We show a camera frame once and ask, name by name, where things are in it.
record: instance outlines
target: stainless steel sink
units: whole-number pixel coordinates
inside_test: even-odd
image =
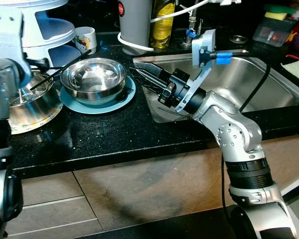
[[[195,79],[200,68],[192,67],[191,54],[138,57],[133,62],[153,62],[173,72],[176,68],[190,74]],[[201,84],[201,88],[229,99],[240,107],[264,74],[266,65],[257,58],[232,58],[229,65],[214,65],[211,73]],[[157,95],[143,88],[150,112],[155,122],[163,123],[185,120],[186,113],[175,113],[157,101]],[[245,107],[244,112],[299,105],[299,87],[271,69],[268,79]]]

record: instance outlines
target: green sponge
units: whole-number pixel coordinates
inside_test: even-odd
[[[290,15],[292,15],[296,11],[296,9],[289,6],[274,5],[274,4],[265,4],[264,10],[273,13],[287,13]]]

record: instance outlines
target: mug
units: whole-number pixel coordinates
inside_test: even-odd
[[[90,54],[96,52],[96,36],[95,29],[89,26],[77,27],[75,29],[74,43],[81,53],[92,50]]]

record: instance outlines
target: blue clip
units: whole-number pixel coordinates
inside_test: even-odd
[[[190,36],[190,37],[192,37],[192,38],[198,36],[198,34],[195,34],[194,32],[192,32],[192,31],[189,30],[189,29],[186,30],[186,35],[188,35],[188,36]]]
[[[228,65],[231,62],[232,52],[220,52],[216,54],[216,65]]]

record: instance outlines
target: robotic arm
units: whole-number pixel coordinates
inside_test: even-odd
[[[206,126],[223,152],[230,178],[229,192],[239,205],[231,213],[238,239],[295,239],[295,227],[277,184],[272,180],[263,148],[262,132],[228,99],[199,86],[212,69],[211,59],[228,64],[231,55],[217,59],[215,30],[192,43],[193,66],[203,67],[196,80],[176,69],[172,74],[153,63],[137,62],[131,68],[143,86],[158,94],[158,101],[184,110]]]
[[[7,169],[13,159],[8,144],[9,100],[32,78],[21,46],[22,13],[18,8],[0,7],[0,239],[8,221],[22,210],[21,181]]]

